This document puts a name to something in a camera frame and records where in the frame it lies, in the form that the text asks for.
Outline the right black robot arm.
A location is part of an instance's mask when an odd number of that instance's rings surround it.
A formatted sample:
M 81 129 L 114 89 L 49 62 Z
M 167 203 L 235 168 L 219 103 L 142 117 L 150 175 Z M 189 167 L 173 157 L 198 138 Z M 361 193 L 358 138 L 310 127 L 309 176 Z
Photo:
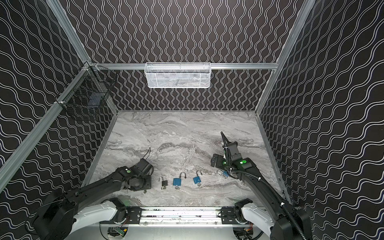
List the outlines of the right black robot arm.
M 257 165 L 241 155 L 237 142 L 229 141 L 223 132 L 221 137 L 224 154 L 214 154 L 211 166 L 245 183 L 269 215 L 262 215 L 251 201 L 243 200 L 238 202 L 237 220 L 252 223 L 271 240 L 312 240 L 311 220 L 307 212 L 284 199 L 265 179 Z

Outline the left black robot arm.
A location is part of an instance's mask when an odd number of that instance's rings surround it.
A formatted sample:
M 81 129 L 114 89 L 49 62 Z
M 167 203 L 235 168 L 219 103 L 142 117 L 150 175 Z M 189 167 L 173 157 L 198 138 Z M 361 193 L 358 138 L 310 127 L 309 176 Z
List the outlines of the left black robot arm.
M 126 206 L 117 198 L 91 206 L 120 190 L 142 191 L 151 186 L 154 167 L 145 159 L 132 167 L 119 167 L 107 177 L 71 191 L 54 191 L 32 218 L 32 227 L 41 240 L 64 240 L 79 229 L 98 222 L 123 224 L 129 219 Z

